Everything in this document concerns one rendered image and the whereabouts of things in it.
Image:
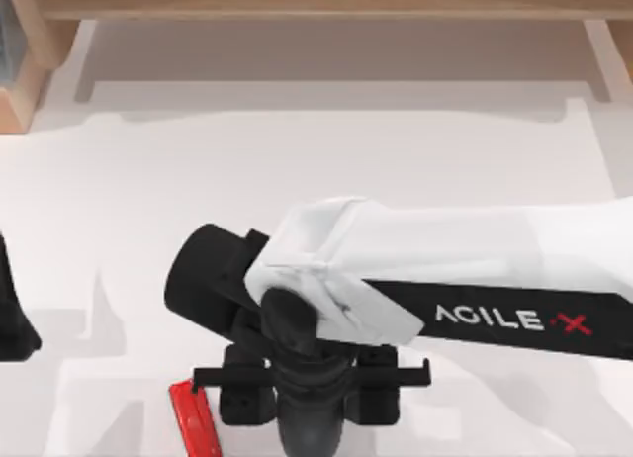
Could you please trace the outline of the red oblong object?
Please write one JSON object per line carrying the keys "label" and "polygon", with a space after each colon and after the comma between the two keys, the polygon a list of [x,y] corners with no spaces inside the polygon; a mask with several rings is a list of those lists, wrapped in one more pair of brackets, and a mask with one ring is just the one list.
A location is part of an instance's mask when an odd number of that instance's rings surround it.
{"label": "red oblong object", "polygon": [[168,394],[187,457],[224,457],[206,391],[188,379],[171,384]]}

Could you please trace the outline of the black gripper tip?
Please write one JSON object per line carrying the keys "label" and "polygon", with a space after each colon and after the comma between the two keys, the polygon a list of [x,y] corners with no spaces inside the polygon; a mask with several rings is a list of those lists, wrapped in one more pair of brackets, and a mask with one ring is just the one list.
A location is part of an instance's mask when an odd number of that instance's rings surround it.
{"label": "black gripper tip", "polygon": [[43,342],[15,290],[4,236],[0,233],[0,363],[24,362]]}

